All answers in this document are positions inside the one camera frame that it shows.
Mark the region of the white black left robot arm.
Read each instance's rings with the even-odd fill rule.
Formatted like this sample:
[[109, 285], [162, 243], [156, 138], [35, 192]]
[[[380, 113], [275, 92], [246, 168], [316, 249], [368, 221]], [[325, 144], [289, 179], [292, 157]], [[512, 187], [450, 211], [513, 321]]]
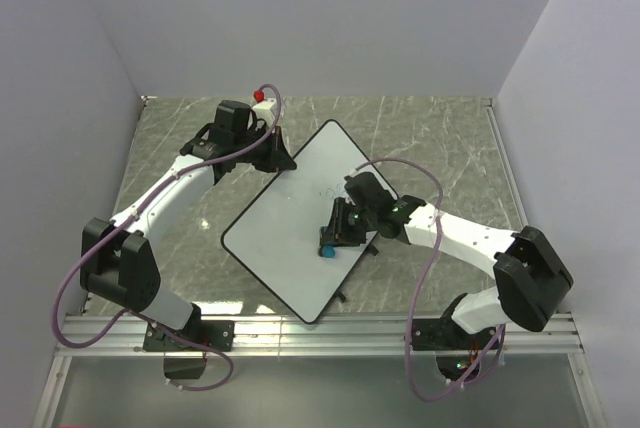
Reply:
[[278, 124], [279, 98], [254, 94], [254, 105], [224, 100], [212, 122], [179, 151], [160, 179], [110, 220], [82, 233], [80, 285], [89, 293], [167, 328], [180, 350], [204, 339], [200, 308], [161, 280], [154, 250], [177, 219], [239, 164], [264, 173], [296, 169]]

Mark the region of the blue bone-shaped whiteboard eraser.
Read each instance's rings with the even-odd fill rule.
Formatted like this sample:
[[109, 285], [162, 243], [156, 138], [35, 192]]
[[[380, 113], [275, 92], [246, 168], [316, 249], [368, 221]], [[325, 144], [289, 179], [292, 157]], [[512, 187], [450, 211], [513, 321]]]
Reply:
[[334, 258], [336, 256], [336, 251], [333, 246], [324, 245], [319, 248], [319, 255], [323, 258]]

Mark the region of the white whiteboard black frame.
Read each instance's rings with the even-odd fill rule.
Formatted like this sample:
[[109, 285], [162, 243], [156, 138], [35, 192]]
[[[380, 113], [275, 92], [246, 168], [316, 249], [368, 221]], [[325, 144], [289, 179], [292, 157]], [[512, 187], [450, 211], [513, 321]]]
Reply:
[[328, 120], [294, 155], [297, 168], [275, 176], [221, 235], [222, 247], [302, 322], [312, 324], [376, 238], [318, 255], [320, 228], [344, 177], [368, 157], [347, 131]]

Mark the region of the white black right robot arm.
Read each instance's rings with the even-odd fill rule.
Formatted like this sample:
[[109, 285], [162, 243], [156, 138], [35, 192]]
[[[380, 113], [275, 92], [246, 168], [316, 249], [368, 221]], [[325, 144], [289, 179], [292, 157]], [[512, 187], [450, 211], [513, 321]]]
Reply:
[[476, 348], [488, 341], [492, 328], [510, 322], [541, 332], [573, 287], [569, 270], [537, 228], [491, 228], [443, 213], [421, 198], [395, 197], [370, 172], [345, 181], [345, 196], [334, 199], [329, 221], [319, 230], [319, 256], [364, 245], [376, 232], [457, 258], [495, 282], [457, 296], [437, 320], [412, 323], [415, 350]]

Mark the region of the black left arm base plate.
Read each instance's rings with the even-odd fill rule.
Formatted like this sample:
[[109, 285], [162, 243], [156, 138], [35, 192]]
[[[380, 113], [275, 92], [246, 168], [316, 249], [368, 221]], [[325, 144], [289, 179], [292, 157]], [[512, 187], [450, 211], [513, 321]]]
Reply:
[[234, 331], [235, 323], [231, 320], [204, 320], [195, 328], [186, 328], [177, 332], [170, 330], [170, 333], [180, 338], [180, 341], [176, 341], [159, 327], [153, 328], [148, 325], [143, 350], [145, 352], [194, 351], [192, 346], [186, 344], [188, 341], [221, 352], [229, 352], [233, 345]]

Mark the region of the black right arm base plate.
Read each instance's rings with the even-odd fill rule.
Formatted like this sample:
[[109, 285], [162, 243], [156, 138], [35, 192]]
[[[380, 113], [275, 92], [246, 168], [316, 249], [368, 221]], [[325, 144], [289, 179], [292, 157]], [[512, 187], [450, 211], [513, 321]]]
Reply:
[[413, 351], [480, 351], [495, 334], [495, 328], [469, 334], [450, 319], [418, 318], [412, 321], [410, 345]]

